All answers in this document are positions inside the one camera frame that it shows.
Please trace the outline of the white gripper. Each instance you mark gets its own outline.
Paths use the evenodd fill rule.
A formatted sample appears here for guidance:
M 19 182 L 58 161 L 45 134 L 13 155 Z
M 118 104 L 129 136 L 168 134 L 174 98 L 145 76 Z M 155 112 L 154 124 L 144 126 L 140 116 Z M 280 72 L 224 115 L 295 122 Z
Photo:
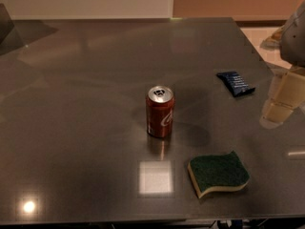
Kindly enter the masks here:
M 305 1 L 283 27 L 280 57 L 298 67 L 274 77 L 259 120 L 266 129 L 282 125 L 293 110 L 305 101 L 305 68 L 302 68 L 305 67 Z

